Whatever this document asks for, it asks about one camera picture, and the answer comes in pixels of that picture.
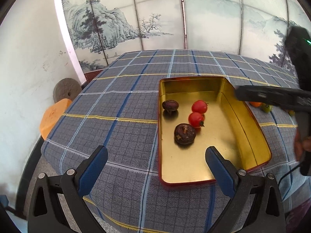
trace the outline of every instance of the human hand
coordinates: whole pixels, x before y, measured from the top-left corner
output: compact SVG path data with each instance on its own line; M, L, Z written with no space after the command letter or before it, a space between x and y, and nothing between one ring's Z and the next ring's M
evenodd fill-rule
M297 161L300 161L304 151L311 152L311 137L307 137L304 141L301 141L300 132L297 129L294 139L294 152Z

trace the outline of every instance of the tablecloth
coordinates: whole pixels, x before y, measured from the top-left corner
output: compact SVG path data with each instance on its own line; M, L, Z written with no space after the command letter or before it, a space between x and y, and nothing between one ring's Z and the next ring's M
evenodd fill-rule
M228 202L217 184L166 191L158 180L157 96L159 80L223 76L234 86L298 88L290 71L223 52L153 50L125 53L104 69L73 101L42 146L59 173L76 168L99 144L108 162L84 200L92 212L121 232L206 232ZM252 174L277 180L296 166L296 121L274 107L266 114L250 106L272 151L271 161ZM310 179L299 171L280 185L285 211L310 198ZM242 213L241 227L252 202Z

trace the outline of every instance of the orange object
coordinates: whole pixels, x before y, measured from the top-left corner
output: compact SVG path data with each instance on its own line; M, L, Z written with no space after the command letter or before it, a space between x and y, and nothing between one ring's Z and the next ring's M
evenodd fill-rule
M50 106L43 114L39 130L41 136L45 140L48 137L48 134L57 123L58 119L62 116L65 110L72 103L69 99L62 99L54 105Z
M257 103L257 102L249 102L253 107L258 108L261 106L262 103Z

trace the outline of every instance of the dark brown vegetable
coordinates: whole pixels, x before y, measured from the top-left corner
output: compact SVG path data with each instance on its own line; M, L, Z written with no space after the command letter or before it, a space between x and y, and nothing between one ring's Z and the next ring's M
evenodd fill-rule
M194 127L187 123L178 124L174 131L174 139L177 143L187 145L193 143L196 131Z
M167 100L162 103L163 109L165 109L169 114L171 114L173 111L176 111L179 107L178 102L174 100Z

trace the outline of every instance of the orange tomato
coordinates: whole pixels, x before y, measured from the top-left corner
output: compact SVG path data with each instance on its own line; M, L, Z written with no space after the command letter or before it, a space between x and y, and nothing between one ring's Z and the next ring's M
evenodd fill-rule
M261 106L262 103L257 103L257 102L249 102L253 107L258 108Z

